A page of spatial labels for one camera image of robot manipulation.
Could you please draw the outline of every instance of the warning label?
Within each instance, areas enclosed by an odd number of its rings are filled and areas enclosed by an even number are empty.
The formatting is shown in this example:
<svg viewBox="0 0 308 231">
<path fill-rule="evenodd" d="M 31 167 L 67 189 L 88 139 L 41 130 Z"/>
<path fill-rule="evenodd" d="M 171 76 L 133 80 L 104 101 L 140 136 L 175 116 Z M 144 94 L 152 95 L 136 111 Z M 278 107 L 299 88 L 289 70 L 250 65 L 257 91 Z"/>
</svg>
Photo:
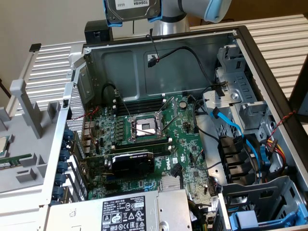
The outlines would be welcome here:
<svg viewBox="0 0 308 231">
<path fill-rule="evenodd" d="M 145 197 L 103 202 L 102 231 L 146 231 Z"/>
</svg>

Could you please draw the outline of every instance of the beige wall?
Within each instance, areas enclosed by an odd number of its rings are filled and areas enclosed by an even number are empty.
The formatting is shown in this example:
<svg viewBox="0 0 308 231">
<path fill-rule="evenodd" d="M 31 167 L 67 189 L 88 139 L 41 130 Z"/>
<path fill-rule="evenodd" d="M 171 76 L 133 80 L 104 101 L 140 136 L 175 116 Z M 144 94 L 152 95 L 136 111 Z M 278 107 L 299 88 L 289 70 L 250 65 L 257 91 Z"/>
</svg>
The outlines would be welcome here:
<svg viewBox="0 0 308 231">
<path fill-rule="evenodd" d="M 5 87 L 19 78 L 31 44 L 85 40 L 86 22 L 104 18 L 102 0 L 0 0 L 0 78 Z M 135 33 L 145 33 L 151 26 L 138 21 Z M 130 35 L 132 23 L 113 32 L 115 37 Z M 0 90 L 0 106 L 7 102 Z"/>
</svg>

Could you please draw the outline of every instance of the hard drive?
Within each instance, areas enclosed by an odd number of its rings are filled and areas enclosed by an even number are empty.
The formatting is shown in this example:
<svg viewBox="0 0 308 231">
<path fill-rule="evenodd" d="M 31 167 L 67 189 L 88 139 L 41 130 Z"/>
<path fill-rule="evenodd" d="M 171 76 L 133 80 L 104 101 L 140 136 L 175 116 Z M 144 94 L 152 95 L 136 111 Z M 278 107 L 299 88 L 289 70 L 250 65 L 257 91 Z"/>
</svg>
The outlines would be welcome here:
<svg viewBox="0 0 308 231">
<path fill-rule="evenodd" d="M 109 24 L 161 15 L 160 0 L 104 0 L 104 7 Z"/>
</svg>

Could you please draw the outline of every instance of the green motherboard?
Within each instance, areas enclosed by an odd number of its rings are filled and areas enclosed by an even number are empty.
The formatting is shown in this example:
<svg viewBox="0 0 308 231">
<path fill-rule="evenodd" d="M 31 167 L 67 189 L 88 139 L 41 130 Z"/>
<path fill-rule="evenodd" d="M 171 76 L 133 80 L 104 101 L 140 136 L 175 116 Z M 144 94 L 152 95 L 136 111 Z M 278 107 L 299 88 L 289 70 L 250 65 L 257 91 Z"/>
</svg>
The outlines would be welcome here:
<svg viewBox="0 0 308 231">
<path fill-rule="evenodd" d="M 174 97 L 171 103 L 162 111 L 163 125 L 165 126 L 174 117 L 174 107 L 177 107 L 176 119 L 163 131 L 161 139 L 171 138 L 171 143 L 162 143 L 155 145 L 140 145 L 125 150 L 112 150 L 112 144 L 116 143 L 120 147 L 126 145 L 131 137 L 131 123 L 129 116 L 114 116 L 111 108 L 100 108 L 88 122 L 94 121 L 96 124 L 96 132 L 93 140 L 103 143 L 99 150 L 95 145 L 91 144 L 87 150 L 87 158 L 84 163 L 89 168 L 91 178 L 90 191 L 88 199 L 99 199 L 106 196 L 117 195 L 120 193 L 129 193 L 130 191 L 151 191 L 157 190 L 160 186 L 161 179 L 164 176 L 171 176 L 170 171 L 176 163 L 180 163 L 183 167 L 183 183 L 187 194 L 196 203 L 208 204 L 210 195 L 205 193 L 205 185 L 207 184 L 207 172 L 198 170 L 194 167 L 193 158 L 202 151 L 202 143 L 199 133 L 194 133 L 193 125 L 193 104 L 188 104 L 187 96 L 170 95 L 165 99 L 168 101 Z M 179 103 L 186 102 L 186 108 L 180 109 Z M 151 115 L 151 113 L 143 113 L 142 116 Z M 104 163 L 106 160 L 111 160 L 112 156 L 119 153 L 133 153 L 135 151 L 147 151 L 155 153 L 154 173 L 147 176 L 137 178 L 116 178 L 110 173 L 104 173 Z M 205 161 L 200 157 L 197 160 L 197 165 L 206 167 Z"/>
</svg>

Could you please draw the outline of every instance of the motherboard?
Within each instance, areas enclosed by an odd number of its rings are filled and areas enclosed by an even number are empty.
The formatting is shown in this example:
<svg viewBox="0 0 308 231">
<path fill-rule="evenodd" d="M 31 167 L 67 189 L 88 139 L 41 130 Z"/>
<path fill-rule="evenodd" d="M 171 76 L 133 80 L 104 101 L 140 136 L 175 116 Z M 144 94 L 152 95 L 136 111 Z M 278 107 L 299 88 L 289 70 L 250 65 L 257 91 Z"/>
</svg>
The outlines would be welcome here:
<svg viewBox="0 0 308 231">
<path fill-rule="evenodd" d="M 130 115 L 119 116 L 127 110 L 115 113 L 113 108 L 105 107 L 96 109 L 97 112 L 87 118 L 83 134 L 87 157 L 81 166 L 86 169 L 90 182 L 89 200 L 121 193 L 162 190 L 162 180 L 172 177 L 170 172 L 179 163 L 183 167 L 183 187 L 187 194 L 196 203 L 209 203 L 207 172 L 194 165 L 203 146 L 199 132 L 194 129 L 193 104 L 182 95 L 169 95 L 158 101 L 157 108 L 164 107 L 159 121 L 156 121 L 157 112 L 132 114 L 129 105 Z M 115 156 L 134 153 L 153 154 L 154 170 L 132 177 L 119 177 L 110 171 Z M 205 168 L 202 156 L 196 164 Z"/>
</svg>

